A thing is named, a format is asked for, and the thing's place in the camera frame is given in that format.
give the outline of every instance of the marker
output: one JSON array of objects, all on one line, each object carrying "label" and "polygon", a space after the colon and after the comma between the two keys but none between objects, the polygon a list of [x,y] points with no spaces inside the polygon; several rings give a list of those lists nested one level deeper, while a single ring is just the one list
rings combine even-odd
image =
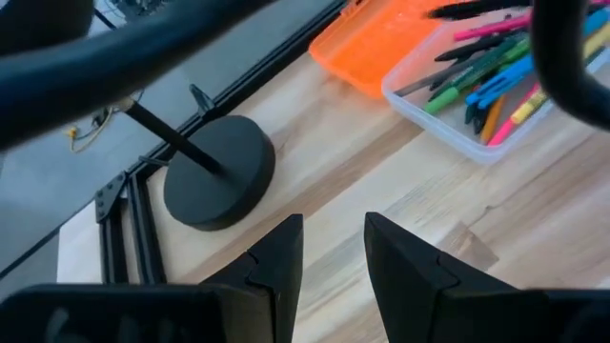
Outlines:
[{"label": "marker", "polygon": [[546,93],[540,88],[536,87],[536,91],[532,96],[527,99],[516,111],[511,114],[510,118],[502,124],[498,132],[494,135],[494,138],[489,141],[487,146],[497,146],[508,137],[513,128],[523,123],[529,118],[535,111],[537,111],[548,99]]},{"label": "marker", "polygon": [[454,40],[456,42],[482,37],[489,34],[506,32],[514,29],[521,29],[527,27],[530,24],[531,14],[527,13],[517,18],[511,18],[498,23],[487,24],[479,28],[464,30],[454,33]]},{"label": "marker", "polygon": [[[591,55],[599,49],[606,41],[610,28],[605,23],[608,20],[608,12],[606,10],[598,10],[591,14],[585,23],[584,34],[591,35],[594,31],[603,29],[594,33],[587,39],[584,51],[585,57]],[[534,70],[534,60],[532,54],[528,54],[513,64],[506,71],[501,72],[493,79],[482,85],[478,91],[466,97],[466,104],[472,105],[478,103],[480,108],[487,108],[496,101],[501,95],[508,92],[517,85],[528,73]]]},{"label": "marker", "polygon": [[480,144],[487,145],[487,142],[492,138],[496,126],[498,125],[499,116],[502,113],[504,102],[506,101],[506,95],[502,95],[498,101],[494,103],[494,106],[489,110],[489,115],[485,121],[483,131],[480,133]]},{"label": "marker", "polygon": [[453,59],[460,58],[461,56],[472,55],[476,52],[489,50],[491,48],[495,48],[498,45],[502,44],[504,40],[514,34],[520,33],[521,30],[514,30],[510,32],[505,32],[501,34],[496,34],[493,36],[481,37],[477,42],[465,45],[463,47],[455,48],[453,50],[446,51],[437,58],[435,58],[436,62],[443,61],[451,61]]},{"label": "marker", "polygon": [[[486,1],[473,0],[458,4],[441,6],[430,10],[426,15],[428,18],[443,18],[447,20],[462,20],[479,16],[494,10],[509,9],[512,7],[532,6],[532,0],[511,0],[511,1]],[[610,5],[610,0],[596,0],[596,5]]]},{"label": "marker", "polygon": [[[597,50],[594,54],[592,54],[591,56],[589,56],[589,58],[586,61],[587,64],[587,69],[593,69],[593,62],[596,60],[596,58],[598,58],[603,52],[604,52],[605,48],[601,48],[599,50]],[[534,94],[536,94],[540,89],[540,84],[537,83],[536,85],[534,85],[534,87],[527,92],[527,94],[523,97],[523,100],[521,100],[521,103],[519,104],[519,106],[525,104],[525,102],[527,100],[529,100],[530,98],[532,98],[534,96]],[[500,144],[502,144],[502,142],[504,142],[506,140],[506,138],[508,138],[508,136],[510,135],[511,131],[518,125],[520,125],[523,121],[525,121],[527,119],[527,117],[517,117],[517,120],[514,120],[512,115],[504,122],[504,124],[502,124],[502,126],[500,127],[500,129],[498,130],[498,132],[496,132],[496,134],[494,135],[494,138],[492,138],[492,140],[489,141],[489,143],[487,144],[488,147],[492,147],[492,146],[498,146]]]},{"label": "marker", "polygon": [[[472,56],[472,55],[470,55],[470,56],[460,56],[460,57],[459,57],[459,58],[456,60],[456,62],[454,62],[454,63],[451,65],[451,67],[453,67],[453,66],[455,66],[455,65],[458,65],[458,64],[460,64],[460,63],[463,63],[463,62],[468,61],[468,59],[469,59],[471,56]],[[447,76],[445,76],[445,77],[439,78],[439,79],[438,79],[437,81],[435,81],[435,82],[434,82],[432,85],[430,85],[430,91],[434,91],[434,90],[438,89],[440,86],[442,86],[442,84],[443,84],[443,83],[445,83],[445,81],[447,81],[447,79],[448,79],[449,77],[450,77],[450,75],[447,75]]]},{"label": "marker", "polygon": [[481,59],[462,74],[458,75],[451,83],[439,90],[439,95],[428,102],[424,109],[431,114],[444,109],[459,98],[459,93],[467,87],[475,84],[482,76],[497,68],[502,63],[502,55],[511,50],[519,41],[520,37],[511,37],[499,47],[484,54]]},{"label": "marker", "polygon": [[468,125],[470,123],[472,123],[473,119],[475,118],[475,115],[477,114],[478,111],[478,107],[477,105],[470,105],[466,108],[466,115],[464,118],[464,124]]},{"label": "marker", "polygon": [[480,56],[477,58],[471,58],[466,62],[460,63],[458,65],[454,65],[453,67],[449,67],[444,71],[439,71],[430,76],[426,76],[408,86],[405,86],[405,87],[395,91],[394,94],[397,96],[400,96],[400,97],[407,96],[414,91],[418,91],[426,86],[432,85],[435,81],[437,81],[440,78],[451,76],[451,75],[457,74],[461,71],[467,70],[468,68],[470,68],[474,64],[476,64],[476,62],[478,60],[480,60],[482,57],[483,56]]},{"label": "marker", "polygon": [[473,129],[476,135],[479,135],[485,126],[485,122],[487,121],[487,115],[489,115],[489,109],[480,109],[477,108],[475,112],[475,117],[473,118]]}]

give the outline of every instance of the plastic box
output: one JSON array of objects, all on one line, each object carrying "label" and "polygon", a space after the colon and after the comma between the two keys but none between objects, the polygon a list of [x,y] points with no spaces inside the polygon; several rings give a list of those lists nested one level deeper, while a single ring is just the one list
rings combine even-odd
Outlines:
[{"label": "plastic box", "polygon": [[314,60],[372,98],[383,77],[439,25],[423,13],[446,0],[349,0],[309,47]]},{"label": "plastic box", "polygon": [[[501,145],[487,147],[478,142],[478,138],[473,133],[472,125],[464,124],[466,105],[463,99],[434,116],[422,109],[432,94],[428,91],[428,88],[413,92],[405,97],[395,95],[394,90],[400,89],[436,71],[446,69],[451,62],[438,63],[434,59],[439,54],[458,46],[453,40],[454,32],[501,20],[505,14],[506,11],[496,12],[491,15],[442,25],[426,41],[413,50],[411,54],[402,59],[383,79],[382,83],[383,93],[396,111],[476,162],[486,165],[497,162],[511,150],[553,108],[552,102],[547,101],[527,121],[518,126]],[[470,42],[472,40],[463,42],[460,45]],[[589,72],[597,71],[603,66],[607,62],[609,55],[608,50],[605,50],[589,64],[587,67]],[[532,88],[534,82],[535,77],[532,75],[509,92],[509,97],[498,125],[501,125],[510,116],[524,94]]]}]

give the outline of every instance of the black metal stand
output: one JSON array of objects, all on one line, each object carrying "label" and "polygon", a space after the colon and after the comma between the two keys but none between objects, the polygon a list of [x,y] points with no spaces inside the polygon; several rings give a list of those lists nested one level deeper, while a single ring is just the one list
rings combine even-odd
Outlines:
[{"label": "black metal stand", "polygon": [[178,133],[178,131],[172,129],[164,121],[157,118],[137,102],[134,102],[125,113],[141,126],[170,144],[170,146],[187,155],[193,162],[203,167],[206,171],[213,174],[222,172],[222,168],[218,161],[196,147],[193,143],[189,142],[189,140]]},{"label": "black metal stand", "polygon": [[138,103],[125,113],[178,151],[164,197],[170,214],[186,225],[227,228],[256,206],[271,183],[274,146],[246,117],[216,119],[187,139]]}]

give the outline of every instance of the green marker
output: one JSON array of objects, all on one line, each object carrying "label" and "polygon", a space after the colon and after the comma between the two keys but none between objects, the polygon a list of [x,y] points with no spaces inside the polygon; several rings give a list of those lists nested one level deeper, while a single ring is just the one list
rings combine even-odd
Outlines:
[{"label": "green marker", "polygon": [[502,64],[502,56],[514,48],[521,39],[521,36],[507,38],[504,43],[500,44],[497,48],[483,55],[480,61],[473,65],[468,72],[457,77],[452,83],[452,86],[461,91],[475,85],[481,77]]},{"label": "green marker", "polygon": [[522,40],[522,35],[508,38],[497,48],[481,56],[472,67],[468,68],[462,74],[458,75],[451,83],[439,90],[437,92],[438,95],[433,97],[433,99],[424,106],[424,109],[431,114],[436,114],[452,102],[456,101],[462,90],[474,85],[481,77],[501,65],[504,62],[504,59],[502,58],[504,54],[513,50]]},{"label": "green marker", "polygon": [[459,98],[459,91],[457,88],[452,87],[447,91],[444,91],[441,95],[437,96],[434,100],[427,103],[424,106],[424,110],[430,114],[437,114],[440,110],[446,108],[449,104]]},{"label": "green marker", "polygon": [[512,49],[504,53],[501,57],[500,64],[509,64],[516,62],[521,57],[525,56],[530,51],[530,37],[523,38]]}]

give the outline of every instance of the wood grain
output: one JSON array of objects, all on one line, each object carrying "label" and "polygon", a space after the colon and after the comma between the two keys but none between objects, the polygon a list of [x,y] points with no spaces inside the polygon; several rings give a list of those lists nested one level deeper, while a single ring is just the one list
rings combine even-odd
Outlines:
[{"label": "wood grain", "polygon": [[[368,211],[517,287],[610,286],[610,136],[557,110],[496,165],[480,166],[302,56],[234,113],[272,138],[274,180],[245,219],[199,232],[171,218],[166,171],[153,175],[166,273],[197,283],[303,213],[295,342],[386,341],[364,255]],[[92,222],[87,208],[62,229],[58,281],[99,281]]]}]

